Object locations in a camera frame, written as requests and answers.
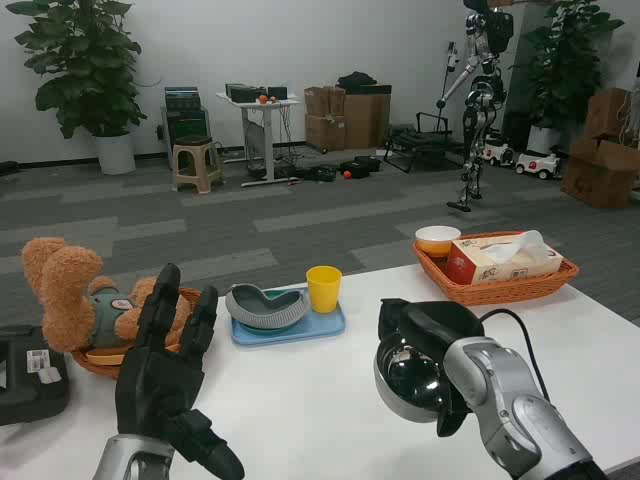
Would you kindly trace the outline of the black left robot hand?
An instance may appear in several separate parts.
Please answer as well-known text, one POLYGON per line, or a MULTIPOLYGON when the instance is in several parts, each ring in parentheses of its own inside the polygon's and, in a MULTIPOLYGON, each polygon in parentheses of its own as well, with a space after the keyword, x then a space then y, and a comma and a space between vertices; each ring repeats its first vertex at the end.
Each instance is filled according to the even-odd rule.
POLYGON ((116 383, 117 479, 166 479, 175 454, 218 479, 242 479, 245 470, 194 404, 204 381, 203 360, 217 318, 218 291, 209 286, 185 322, 177 351, 165 342, 173 325, 181 273, 169 263, 146 298, 133 346, 116 383))

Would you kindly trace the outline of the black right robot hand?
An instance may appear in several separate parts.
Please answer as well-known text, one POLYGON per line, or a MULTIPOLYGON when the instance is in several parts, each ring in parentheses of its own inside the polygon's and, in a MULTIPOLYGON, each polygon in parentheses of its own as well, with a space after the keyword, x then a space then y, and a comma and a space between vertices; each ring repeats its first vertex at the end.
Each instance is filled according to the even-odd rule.
POLYGON ((374 358, 381 399, 401 418, 434 423, 441 438, 453 435, 470 409, 449 380, 444 357, 456 341, 484 335, 479 318, 459 303, 384 299, 374 358))

